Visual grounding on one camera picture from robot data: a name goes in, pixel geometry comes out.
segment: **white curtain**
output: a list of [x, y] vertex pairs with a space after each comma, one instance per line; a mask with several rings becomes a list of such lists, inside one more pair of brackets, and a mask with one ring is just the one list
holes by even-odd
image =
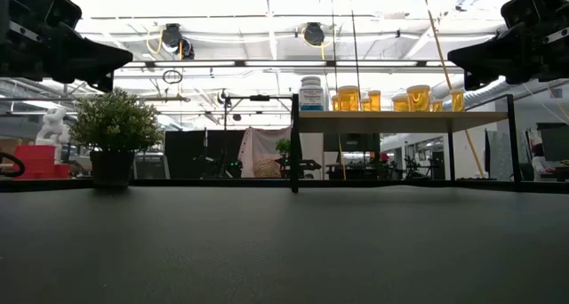
[[248, 128], [245, 131], [239, 160], [243, 164], [242, 178], [254, 178], [253, 169], [256, 164], [265, 163], [268, 160], [277, 160], [280, 154], [276, 151], [276, 143], [281, 139], [291, 138], [291, 127], [281, 130], [261, 130]]

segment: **green plant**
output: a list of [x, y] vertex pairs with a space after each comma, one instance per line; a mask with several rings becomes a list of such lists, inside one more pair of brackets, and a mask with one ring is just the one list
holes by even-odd
[[288, 156], [291, 154], [291, 140], [281, 139], [276, 142], [276, 150], [282, 156]]
[[140, 103], [120, 88], [95, 99], [79, 100], [74, 141], [103, 151], [145, 150], [162, 139], [156, 108]]

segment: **red object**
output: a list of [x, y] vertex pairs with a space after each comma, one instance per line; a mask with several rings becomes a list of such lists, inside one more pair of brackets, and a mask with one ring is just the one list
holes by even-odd
[[55, 147], [49, 145], [20, 145], [14, 153], [26, 166], [26, 171], [15, 180], [66, 179], [69, 166], [55, 164]]

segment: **yellow pole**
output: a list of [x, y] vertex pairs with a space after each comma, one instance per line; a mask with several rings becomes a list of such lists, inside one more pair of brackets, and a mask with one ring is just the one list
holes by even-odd
[[[441, 44], [438, 41], [438, 33], [437, 33], [437, 29], [435, 28], [435, 21], [433, 20], [433, 14], [431, 14], [430, 9], [429, 9], [429, 0], [425, 0], [425, 4], [427, 5], [427, 12], [429, 13], [430, 27], [433, 30], [433, 35], [435, 36], [435, 42], [437, 43], [438, 56], [441, 59], [443, 71], [445, 72], [446, 83], [448, 84], [449, 91], [451, 91], [453, 89], [453, 85], [451, 84], [451, 79], [448, 76], [448, 71], [446, 70], [445, 57], [443, 56], [443, 50], [441, 49]], [[478, 167], [478, 171], [480, 172], [480, 177], [484, 178], [484, 172], [482, 171], [482, 165], [480, 164], [480, 160], [478, 160], [478, 155], [477, 155], [476, 150], [474, 149], [474, 145], [472, 145], [472, 140], [470, 139], [469, 130], [464, 130], [464, 132], [466, 133], [466, 138], [469, 141], [470, 150], [472, 151], [472, 156], [474, 157], [474, 160], [477, 162], [477, 167]]]
[[344, 163], [344, 156], [341, 153], [341, 140], [340, 140], [339, 134], [338, 134], [338, 148], [340, 149], [340, 164], [341, 164], [342, 170], [344, 170], [344, 180], [346, 180], [346, 164]]

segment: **label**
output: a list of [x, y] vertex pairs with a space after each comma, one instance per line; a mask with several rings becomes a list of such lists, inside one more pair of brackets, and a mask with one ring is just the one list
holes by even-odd
[[323, 91], [317, 88], [301, 89], [299, 104], [302, 111], [323, 111]]

